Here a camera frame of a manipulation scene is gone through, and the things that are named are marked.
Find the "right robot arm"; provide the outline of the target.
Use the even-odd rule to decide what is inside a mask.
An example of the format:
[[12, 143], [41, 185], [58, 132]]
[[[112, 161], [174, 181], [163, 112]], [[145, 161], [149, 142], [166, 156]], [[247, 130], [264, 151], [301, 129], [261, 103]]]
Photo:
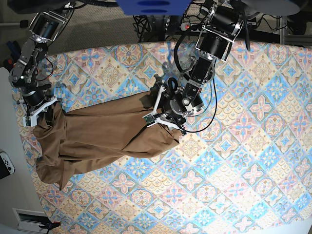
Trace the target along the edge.
[[38, 116], [47, 112], [58, 99], [47, 95], [51, 84], [39, 79], [39, 62], [46, 59], [48, 44], [61, 34], [74, 13], [74, 2], [63, 2], [57, 9], [38, 12], [30, 23], [31, 36], [21, 48], [21, 55], [9, 73], [12, 87], [21, 93], [19, 103], [24, 108], [23, 125], [34, 127]]

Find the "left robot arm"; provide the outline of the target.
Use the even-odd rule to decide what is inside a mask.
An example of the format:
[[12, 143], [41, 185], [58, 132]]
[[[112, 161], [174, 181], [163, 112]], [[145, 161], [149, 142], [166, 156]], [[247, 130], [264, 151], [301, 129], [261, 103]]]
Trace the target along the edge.
[[[158, 123], [179, 129], [187, 117], [200, 113], [204, 104], [200, 97], [202, 85], [210, 82], [214, 75], [214, 63], [226, 60], [241, 29], [247, 29], [245, 5], [232, 0], [231, 7], [207, 0], [202, 7], [206, 19], [201, 24], [190, 26], [180, 37], [174, 48], [174, 61], [180, 77], [163, 82], [157, 94], [155, 105], [164, 101], [160, 114], [154, 114]], [[195, 44], [198, 58], [194, 58], [188, 69], [182, 69], [178, 60], [178, 49], [185, 36], [199, 30]]]

